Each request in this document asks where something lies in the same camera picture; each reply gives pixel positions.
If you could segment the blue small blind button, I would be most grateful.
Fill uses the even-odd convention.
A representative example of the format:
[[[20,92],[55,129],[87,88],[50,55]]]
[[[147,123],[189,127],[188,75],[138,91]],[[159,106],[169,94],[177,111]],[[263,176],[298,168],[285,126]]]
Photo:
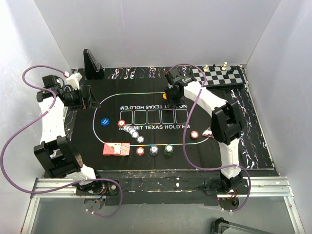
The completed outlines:
[[[100,123],[102,126],[108,126],[110,124],[110,120],[109,118],[103,118]]]

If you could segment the spread blue white chips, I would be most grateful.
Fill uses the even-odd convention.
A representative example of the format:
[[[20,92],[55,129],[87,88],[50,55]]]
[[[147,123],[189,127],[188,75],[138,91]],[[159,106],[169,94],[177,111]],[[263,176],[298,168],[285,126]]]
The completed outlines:
[[[132,138],[134,138],[138,143],[143,143],[145,138],[141,136],[138,131],[131,125],[124,125],[122,127],[123,131],[129,133]]]

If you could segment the blue poker chip stack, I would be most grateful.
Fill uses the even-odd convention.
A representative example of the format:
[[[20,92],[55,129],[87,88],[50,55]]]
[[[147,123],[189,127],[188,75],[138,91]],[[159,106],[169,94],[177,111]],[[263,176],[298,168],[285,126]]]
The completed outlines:
[[[158,147],[156,145],[152,145],[150,147],[150,155],[156,156],[158,154]]]

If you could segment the red poker chip stack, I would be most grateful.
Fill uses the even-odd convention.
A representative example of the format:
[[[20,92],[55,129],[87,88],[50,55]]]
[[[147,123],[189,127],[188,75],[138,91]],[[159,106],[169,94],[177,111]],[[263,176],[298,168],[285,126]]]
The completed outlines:
[[[138,147],[137,149],[136,149],[136,154],[138,155],[138,156],[142,156],[142,155],[144,155],[144,148],[143,147]]]

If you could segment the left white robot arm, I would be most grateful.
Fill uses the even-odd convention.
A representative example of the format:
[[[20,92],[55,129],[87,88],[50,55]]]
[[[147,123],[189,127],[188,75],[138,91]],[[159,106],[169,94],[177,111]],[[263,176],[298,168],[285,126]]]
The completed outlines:
[[[96,178],[95,170],[83,164],[81,154],[66,136],[64,110],[95,109],[100,107],[91,87],[79,86],[82,78],[74,73],[61,85],[60,78],[48,75],[42,78],[44,90],[37,93],[37,101],[42,118],[40,144],[34,147],[34,154],[50,178],[70,178],[77,181],[80,191],[98,195],[104,184]]]

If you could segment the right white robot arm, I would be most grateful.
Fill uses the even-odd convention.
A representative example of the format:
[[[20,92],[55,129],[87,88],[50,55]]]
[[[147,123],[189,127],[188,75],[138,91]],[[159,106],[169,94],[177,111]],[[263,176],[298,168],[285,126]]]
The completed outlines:
[[[218,141],[221,156],[220,187],[227,194],[233,193],[242,180],[238,153],[242,122],[238,103],[216,96],[196,78],[183,75],[177,68],[167,71],[165,78],[169,84],[165,88],[169,108],[178,107],[188,98],[210,115],[212,135]]]

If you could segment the black card shoe holder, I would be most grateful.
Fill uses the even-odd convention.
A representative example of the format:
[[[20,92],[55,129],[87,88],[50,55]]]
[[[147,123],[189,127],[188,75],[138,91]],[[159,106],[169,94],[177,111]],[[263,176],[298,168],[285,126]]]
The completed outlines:
[[[104,68],[95,59],[90,49],[83,50],[85,76],[87,80],[98,80],[104,78]]]

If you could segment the red playing card deck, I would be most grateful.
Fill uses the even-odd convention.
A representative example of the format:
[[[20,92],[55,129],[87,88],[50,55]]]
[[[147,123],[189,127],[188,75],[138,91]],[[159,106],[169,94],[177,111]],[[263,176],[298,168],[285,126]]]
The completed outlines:
[[[130,143],[104,143],[104,156],[128,156],[130,154]]]

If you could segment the white chess piece tall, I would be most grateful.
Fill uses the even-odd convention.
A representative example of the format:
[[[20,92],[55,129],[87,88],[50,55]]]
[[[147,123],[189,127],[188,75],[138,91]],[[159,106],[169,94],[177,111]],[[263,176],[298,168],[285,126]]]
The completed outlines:
[[[224,62],[223,66],[222,66],[222,70],[223,70],[223,71],[226,71],[226,69],[227,69],[227,64],[228,64],[227,62]]]

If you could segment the green poker chip stack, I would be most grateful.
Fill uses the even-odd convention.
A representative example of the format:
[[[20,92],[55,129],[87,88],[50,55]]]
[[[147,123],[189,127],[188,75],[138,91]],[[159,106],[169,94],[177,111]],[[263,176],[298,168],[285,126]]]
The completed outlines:
[[[174,147],[170,144],[167,144],[164,148],[164,155],[166,157],[171,157],[173,155],[174,152]]]

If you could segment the black white chess board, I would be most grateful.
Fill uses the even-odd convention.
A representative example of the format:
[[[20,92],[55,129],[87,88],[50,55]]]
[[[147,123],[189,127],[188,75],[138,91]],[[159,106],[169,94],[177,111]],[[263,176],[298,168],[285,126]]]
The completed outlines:
[[[212,71],[212,66],[209,66],[209,71],[204,72],[206,81],[203,74],[197,69],[193,68],[191,74],[200,83],[204,84],[204,87],[208,89],[225,89],[232,87],[242,87],[245,85],[245,80],[239,66],[227,66],[226,71],[222,70],[222,66],[217,66],[215,71]]]

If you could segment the black device bottom corner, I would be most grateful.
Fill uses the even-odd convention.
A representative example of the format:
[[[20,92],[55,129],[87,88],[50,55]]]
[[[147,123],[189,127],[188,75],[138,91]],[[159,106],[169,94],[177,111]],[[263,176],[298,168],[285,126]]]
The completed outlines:
[[[263,230],[247,227],[241,224],[232,223],[222,217],[211,223],[211,234],[269,234]]]

